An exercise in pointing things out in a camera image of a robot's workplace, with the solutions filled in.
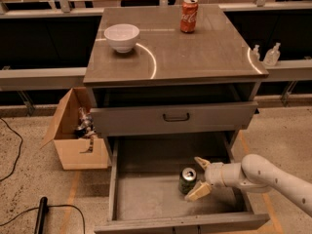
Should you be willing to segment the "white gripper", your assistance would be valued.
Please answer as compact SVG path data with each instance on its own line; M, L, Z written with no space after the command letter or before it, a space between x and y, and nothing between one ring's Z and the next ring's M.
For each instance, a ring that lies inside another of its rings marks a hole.
M243 180L240 163L210 163L208 160L198 156L194 160L205 170L206 182L199 180L195 184L184 197L188 202L194 202L209 195L212 192L212 187L238 187Z

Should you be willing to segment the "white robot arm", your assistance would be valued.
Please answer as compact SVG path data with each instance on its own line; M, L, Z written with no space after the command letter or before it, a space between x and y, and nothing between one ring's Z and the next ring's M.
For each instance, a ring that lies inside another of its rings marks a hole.
M200 157L194 160L204 170L205 180L199 180L186 194L186 201L196 201L220 187L235 187L252 193L274 188L312 216L312 184L282 171L262 156L248 154L240 163L230 164L210 163Z

